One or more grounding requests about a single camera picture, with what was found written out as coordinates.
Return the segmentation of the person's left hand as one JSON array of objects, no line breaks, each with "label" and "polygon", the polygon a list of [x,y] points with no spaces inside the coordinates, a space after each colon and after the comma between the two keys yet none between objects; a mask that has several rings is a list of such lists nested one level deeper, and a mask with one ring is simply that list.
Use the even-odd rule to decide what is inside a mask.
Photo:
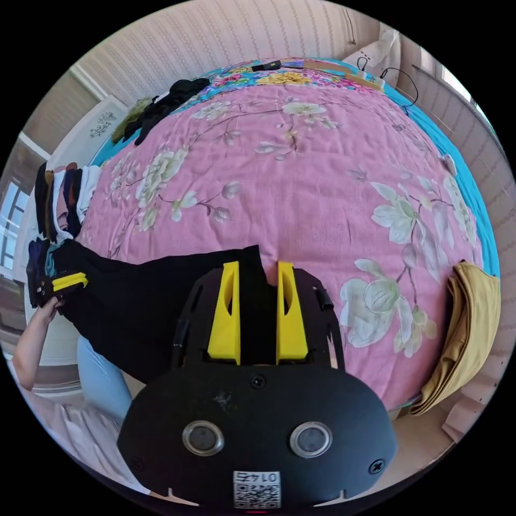
[{"label": "person's left hand", "polygon": [[36,310],[33,317],[36,318],[36,320],[42,325],[48,326],[53,321],[64,303],[64,299],[52,297],[43,307],[40,307]]}]

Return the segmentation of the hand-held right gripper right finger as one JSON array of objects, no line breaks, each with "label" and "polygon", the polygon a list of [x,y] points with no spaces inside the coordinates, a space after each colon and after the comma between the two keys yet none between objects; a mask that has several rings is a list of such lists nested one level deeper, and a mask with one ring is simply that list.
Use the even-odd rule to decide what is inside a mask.
[{"label": "hand-held right gripper right finger", "polygon": [[277,264],[276,363],[305,361],[309,349],[293,264]]}]

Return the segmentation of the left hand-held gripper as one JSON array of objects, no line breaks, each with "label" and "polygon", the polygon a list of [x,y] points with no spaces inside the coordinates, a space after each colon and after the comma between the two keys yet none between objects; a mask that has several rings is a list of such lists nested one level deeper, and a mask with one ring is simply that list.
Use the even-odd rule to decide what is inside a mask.
[{"label": "left hand-held gripper", "polygon": [[88,280],[85,273],[65,273],[54,278],[33,279],[33,308],[43,307],[49,300],[62,301],[62,291],[85,288]]}]

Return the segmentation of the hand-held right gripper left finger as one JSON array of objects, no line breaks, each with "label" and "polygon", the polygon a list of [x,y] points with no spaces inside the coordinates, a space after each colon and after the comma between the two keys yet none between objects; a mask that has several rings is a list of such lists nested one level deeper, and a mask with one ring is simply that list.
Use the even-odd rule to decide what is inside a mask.
[{"label": "hand-held right gripper left finger", "polygon": [[225,263],[214,311],[207,353],[213,360],[240,363],[239,263]]}]

